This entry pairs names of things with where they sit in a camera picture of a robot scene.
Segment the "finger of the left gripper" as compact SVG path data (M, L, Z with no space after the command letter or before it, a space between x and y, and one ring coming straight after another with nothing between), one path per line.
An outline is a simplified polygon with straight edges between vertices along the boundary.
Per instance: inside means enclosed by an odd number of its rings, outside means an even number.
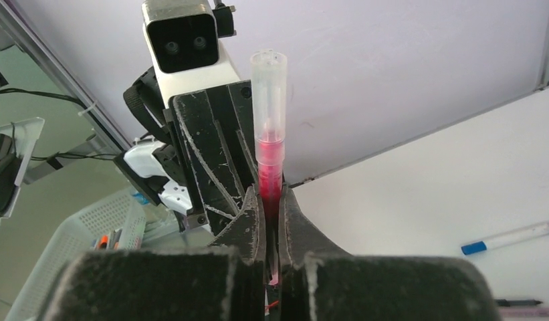
M234 166L237 186L245 193L256 182L253 112L249 80L207 90L214 120L219 124Z
M206 91L175 96L172 107L203 210L212 233L217 235L241 210L242 184Z

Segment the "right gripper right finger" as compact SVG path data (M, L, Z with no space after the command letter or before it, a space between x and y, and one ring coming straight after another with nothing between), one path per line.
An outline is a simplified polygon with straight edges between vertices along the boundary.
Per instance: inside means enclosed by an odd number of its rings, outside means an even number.
M282 320L499 320L491 290L464 259L352 255L284 187L278 218Z

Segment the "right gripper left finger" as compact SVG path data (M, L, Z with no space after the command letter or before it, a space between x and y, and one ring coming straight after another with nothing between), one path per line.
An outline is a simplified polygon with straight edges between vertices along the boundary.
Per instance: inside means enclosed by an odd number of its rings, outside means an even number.
M45 320L263 320L265 217L248 188L241 211L203 247L87 251L43 303Z

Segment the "red gel pen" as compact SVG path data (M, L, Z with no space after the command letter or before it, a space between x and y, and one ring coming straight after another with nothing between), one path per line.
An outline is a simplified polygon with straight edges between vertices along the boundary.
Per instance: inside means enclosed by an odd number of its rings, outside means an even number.
M267 223L270 285L280 282L278 255L278 216L282 195L285 134L282 130L264 130L255 139L259 194Z

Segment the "clear pen cap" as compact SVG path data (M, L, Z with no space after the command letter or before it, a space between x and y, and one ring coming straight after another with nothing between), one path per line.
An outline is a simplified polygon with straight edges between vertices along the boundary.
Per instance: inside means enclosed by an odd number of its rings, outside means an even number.
M253 132L256 140L279 142L286 137L288 59L272 49L250 58Z

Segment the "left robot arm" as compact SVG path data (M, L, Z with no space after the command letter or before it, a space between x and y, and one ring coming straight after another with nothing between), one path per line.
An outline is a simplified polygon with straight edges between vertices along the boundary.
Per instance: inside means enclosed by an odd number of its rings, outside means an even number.
M250 81L205 85L162 99L153 68L123 94L148 135L114 162L153 205L170 209L181 230L220 234L257 182Z

